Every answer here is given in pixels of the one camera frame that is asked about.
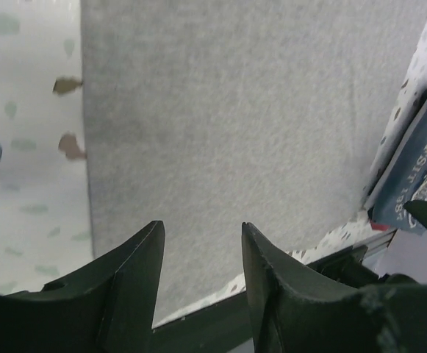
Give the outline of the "grey tank top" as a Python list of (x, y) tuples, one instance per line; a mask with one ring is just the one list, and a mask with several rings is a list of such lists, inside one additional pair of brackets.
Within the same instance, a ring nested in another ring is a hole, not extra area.
[(427, 1), (83, 1), (93, 248), (166, 229), (154, 321), (357, 213)]

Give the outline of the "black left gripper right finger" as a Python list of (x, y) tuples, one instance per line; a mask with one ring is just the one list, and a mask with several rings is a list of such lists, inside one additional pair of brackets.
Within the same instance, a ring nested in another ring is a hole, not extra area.
[(242, 225), (255, 352), (427, 352), (427, 285), (352, 288)]

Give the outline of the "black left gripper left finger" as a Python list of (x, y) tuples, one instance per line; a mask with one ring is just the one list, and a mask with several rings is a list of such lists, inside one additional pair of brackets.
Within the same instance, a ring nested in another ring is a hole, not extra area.
[(147, 352), (164, 247), (152, 221), (39, 292), (0, 295), (0, 352)]

